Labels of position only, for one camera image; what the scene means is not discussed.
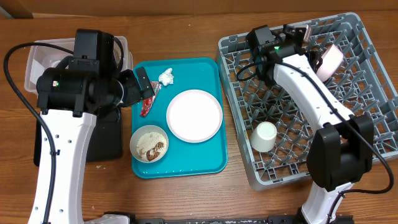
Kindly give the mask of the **white paper cup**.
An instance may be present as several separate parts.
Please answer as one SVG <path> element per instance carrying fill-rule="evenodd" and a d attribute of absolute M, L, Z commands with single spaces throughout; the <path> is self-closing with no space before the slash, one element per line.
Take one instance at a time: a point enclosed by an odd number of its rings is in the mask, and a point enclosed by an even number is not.
<path fill-rule="evenodd" d="M 250 144 L 258 152 L 269 152 L 273 149 L 277 136 L 274 124 L 265 121 L 257 125 L 250 137 Z"/>

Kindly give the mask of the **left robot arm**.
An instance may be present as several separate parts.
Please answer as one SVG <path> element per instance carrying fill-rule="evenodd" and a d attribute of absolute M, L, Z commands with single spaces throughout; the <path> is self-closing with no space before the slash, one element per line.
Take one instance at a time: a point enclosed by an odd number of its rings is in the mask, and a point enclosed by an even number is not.
<path fill-rule="evenodd" d="M 30 223 L 82 223 L 86 155 L 97 119 L 154 95 L 144 69 L 123 69 L 120 40 L 79 29 L 70 57 L 36 83 L 41 155 Z"/>

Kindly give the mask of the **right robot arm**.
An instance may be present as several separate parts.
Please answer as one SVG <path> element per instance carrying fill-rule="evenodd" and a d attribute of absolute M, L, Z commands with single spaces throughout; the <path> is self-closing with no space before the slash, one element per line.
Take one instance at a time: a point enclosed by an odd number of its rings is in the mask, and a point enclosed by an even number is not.
<path fill-rule="evenodd" d="M 323 53 L 304 51 L 309 26 L 284 25 L 281 37 L 268 26 L 246 36 L 256 76 L 266 85 L 280 85 L 304 115 L 313 133 L 307 169 L 313 184 L 295 223 L 335 222 L 343 191 L 359 182 L 372 167 L 373 123 L 355 116 L 325 86 L 343 61 L 334 44 Z"/>

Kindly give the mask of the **white tissue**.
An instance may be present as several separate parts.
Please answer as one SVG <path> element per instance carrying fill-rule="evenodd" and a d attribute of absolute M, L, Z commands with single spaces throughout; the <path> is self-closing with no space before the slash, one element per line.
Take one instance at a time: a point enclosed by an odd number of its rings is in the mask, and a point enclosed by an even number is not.
<path fill-rule="evenodd" d="M 172 85 L 174 83 L 172 68 L 166 69 L 163 73 L 159 75 L 159 82 L 161 82 L 163 86 Z"/>

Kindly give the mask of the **pink bowl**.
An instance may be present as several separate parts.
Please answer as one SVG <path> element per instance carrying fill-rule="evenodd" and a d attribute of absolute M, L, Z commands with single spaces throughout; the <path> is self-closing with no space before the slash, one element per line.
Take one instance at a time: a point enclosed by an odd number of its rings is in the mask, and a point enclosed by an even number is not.
<path fill-rule="evenodd" d="M 327 81 L 339 68 L 343 61 L 342 51 L 334 44 L 329 46 L 323 53 L 317 65 L 317 77 L 322 81 Z"/>

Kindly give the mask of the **large pink plate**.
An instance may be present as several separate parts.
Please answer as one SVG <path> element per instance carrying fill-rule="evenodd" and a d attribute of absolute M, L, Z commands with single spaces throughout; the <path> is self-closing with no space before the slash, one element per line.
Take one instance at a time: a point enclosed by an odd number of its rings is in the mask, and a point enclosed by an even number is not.
<path fill-rule="evenodd" d="M 175 96 L 168 105 L 166 122 L 178 139 L 189 143 L 205 142 L 219 131 L 223 110 L 210 93 L 187 90 Z"/>

